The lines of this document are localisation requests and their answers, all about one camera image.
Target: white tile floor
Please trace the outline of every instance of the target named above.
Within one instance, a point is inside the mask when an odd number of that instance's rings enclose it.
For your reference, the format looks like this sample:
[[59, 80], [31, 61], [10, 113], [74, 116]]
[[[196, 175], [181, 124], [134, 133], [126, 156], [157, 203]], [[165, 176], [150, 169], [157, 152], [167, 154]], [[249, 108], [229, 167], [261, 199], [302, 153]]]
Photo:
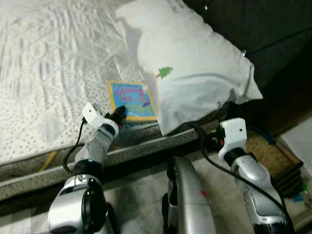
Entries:
[[[200, 156], [200, 152], [188, 158], [192, 160], [202, 180], [217, 232], [252, 234], [252, 226], [234, 179], [211, 166]], [[165, 170], [166, 165], [162, 164], [104, 185], [106, 200], [115, 209], [122, 234], [162, 233], [161, 199], [167, 191], [168, 183]], [[287, 204], [291, 216], [305, 209], [303, 203]], [[0, 217], [0, 234], [37, 234], [48, 231], [46, 210], [47, 207], [32, 208]]]

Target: children's book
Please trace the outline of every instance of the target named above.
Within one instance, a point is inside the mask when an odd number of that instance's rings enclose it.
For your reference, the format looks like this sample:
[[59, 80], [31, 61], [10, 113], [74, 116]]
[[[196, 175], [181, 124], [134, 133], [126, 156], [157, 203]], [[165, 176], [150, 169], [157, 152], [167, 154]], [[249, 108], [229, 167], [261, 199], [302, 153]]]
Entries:
[[152, 96], [145, 83], [109, 80], [108, 89], [113, 110], [119, 106], [127, 108], [126, 120], [157, 120]]

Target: mattress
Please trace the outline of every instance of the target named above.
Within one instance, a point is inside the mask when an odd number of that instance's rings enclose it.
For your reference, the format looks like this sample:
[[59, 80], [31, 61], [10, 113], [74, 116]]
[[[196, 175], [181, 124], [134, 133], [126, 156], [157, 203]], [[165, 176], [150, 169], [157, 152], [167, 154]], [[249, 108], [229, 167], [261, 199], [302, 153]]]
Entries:
[[86, 102], [112, 111], [108, 79], [143, 81], [110, 18], [122, 1], [0, 4], [0, 165], [72, 146]]

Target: quilted mattress surface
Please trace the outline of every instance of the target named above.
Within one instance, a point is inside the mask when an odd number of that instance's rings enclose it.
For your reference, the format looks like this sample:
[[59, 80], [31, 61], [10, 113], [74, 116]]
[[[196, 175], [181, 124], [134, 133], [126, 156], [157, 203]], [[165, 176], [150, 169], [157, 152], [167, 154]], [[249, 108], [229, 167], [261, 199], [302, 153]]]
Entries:
[[74, 145], [87, 101], [111, 111], [108, 79], [143, 81], [112, 24], [121, 4], [0, 0], [0, 165]]

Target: white pillowcase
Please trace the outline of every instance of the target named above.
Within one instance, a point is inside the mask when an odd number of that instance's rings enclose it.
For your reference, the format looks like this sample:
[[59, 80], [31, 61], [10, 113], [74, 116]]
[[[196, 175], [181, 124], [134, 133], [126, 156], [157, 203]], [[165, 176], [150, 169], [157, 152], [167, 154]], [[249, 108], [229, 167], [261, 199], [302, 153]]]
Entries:
[[182, 0], [136, 0], [116, 19], [156, 98], [163, 135], [227, 101], [262, 98], [254, 65]]

